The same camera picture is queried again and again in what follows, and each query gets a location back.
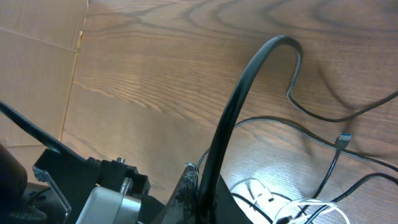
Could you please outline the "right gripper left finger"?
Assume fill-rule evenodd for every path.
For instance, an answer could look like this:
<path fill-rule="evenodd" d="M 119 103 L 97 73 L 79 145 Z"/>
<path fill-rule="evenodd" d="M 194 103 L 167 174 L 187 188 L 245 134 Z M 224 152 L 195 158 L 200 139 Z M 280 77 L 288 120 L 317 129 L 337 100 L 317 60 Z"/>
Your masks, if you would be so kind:
<path fill-rule="evenodd" d="M 152 223 L 191 224 L 196 222 L 199 169 L 194 163 L 185 169 L 166 206 Z"/>

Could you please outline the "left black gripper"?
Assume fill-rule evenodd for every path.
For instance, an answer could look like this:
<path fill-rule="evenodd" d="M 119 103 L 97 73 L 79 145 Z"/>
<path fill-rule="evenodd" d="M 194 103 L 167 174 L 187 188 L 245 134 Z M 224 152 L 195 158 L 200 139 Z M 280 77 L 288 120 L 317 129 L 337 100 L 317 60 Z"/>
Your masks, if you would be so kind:
<path fill-rule="evenodd" d="M 142 200 L 138 221 L 151 223 L 164 208 L 164 204 L 149 195 L 150 183 L 146 175 L 134 166 L 117 161 L 86 161 L 46 149 L 33 166 L 35 178 L 46 182 L 67 206 L 64 223 L 75 223 L 89 194 L 96 187 L 120 192 L 123 180 L 131 179 L 127 195 Z"/>

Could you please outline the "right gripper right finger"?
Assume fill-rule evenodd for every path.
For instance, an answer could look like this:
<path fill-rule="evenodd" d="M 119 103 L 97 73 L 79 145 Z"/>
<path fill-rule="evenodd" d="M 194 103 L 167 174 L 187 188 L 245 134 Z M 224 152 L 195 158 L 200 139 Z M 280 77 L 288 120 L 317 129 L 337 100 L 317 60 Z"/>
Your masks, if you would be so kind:
<path fill-rule="evenodd" d="M 235 202 L 226 182 L 220 175 L 215 195 L 215 223 L 219 224 L 252 224 L 252 221 Z"/>

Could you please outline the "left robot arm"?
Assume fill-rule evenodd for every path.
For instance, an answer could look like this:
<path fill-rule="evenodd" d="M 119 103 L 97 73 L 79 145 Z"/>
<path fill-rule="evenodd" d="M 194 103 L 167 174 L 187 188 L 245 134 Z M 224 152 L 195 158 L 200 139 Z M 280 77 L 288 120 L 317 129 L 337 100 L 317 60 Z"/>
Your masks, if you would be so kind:
<path fill-rule="evenodd" d="M 45 150 L 33 167 L 48 187 L 31 185 L 1 149 L 1 223 L 151 223 L 164 204 L 147 176 L 121 160 L 80 160 Z"/>

